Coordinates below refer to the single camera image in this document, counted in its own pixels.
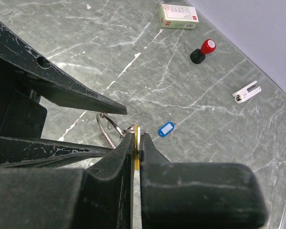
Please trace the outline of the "blue tagged key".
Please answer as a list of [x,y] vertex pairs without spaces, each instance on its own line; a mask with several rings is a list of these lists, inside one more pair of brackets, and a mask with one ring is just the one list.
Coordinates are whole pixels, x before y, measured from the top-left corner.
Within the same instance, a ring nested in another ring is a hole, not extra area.
[[168,140],[171,141],[174,135],[174,131],[177,130],[177,128],[178,128],[178,124],[170,120],[169,122],[164,124],[161,128],[159,128],[158,135],[159,137],[162,137],[162,138],[168,136]]

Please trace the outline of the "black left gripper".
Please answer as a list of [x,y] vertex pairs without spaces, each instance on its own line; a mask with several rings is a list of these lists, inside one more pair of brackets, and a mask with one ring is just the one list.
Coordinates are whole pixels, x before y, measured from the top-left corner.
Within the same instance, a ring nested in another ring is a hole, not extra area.
[[62,107],[127,114],[124,105],[71,77],[0,21],[0,167],[98,158],[111,152],[39,139],[47,115],[39,95]]

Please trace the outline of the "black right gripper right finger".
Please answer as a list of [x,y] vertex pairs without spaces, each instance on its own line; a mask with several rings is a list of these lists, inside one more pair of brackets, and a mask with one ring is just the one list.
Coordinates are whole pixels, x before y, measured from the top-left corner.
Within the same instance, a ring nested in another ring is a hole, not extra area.
[[144,229],[258,229],[268,211],[253,171],[238,163],[170,162],[141,137]]

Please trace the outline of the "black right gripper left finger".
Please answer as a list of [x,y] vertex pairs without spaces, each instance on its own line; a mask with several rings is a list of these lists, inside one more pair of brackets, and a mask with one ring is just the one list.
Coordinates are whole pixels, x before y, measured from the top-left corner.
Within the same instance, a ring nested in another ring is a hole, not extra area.
[[0,229],[130,229],[134,136],[87,169],[0,168]]

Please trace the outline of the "silver keyring with keys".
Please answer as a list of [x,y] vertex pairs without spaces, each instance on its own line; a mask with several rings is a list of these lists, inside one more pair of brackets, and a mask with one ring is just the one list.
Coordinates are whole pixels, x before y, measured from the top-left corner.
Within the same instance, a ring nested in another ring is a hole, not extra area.
[[109,133],[102,125],[102,120],[106,120],[107,129],[108,130],[115,129],[115,131],[120,135],[121,139],[124,138],[127,134],[137,135],[136,140],[135,140],[135,147],[137,148],[138,151],[142,150],[143,147],[141,146],[141,140],[142,140],[142,136],[146,133],[146,131],[142,130],[139,125],[133,124],[127,129],[122,129],[119,127],[116,119],[109,116],[107,113],[100,113],[100,112],[97,113],[96,121],[97,121],[98,127],[102,133],[102,136],[104,137],[104,139],[106,140],[107,144],[109,145],[111,149],[115,149],[117,145],[114,143]]

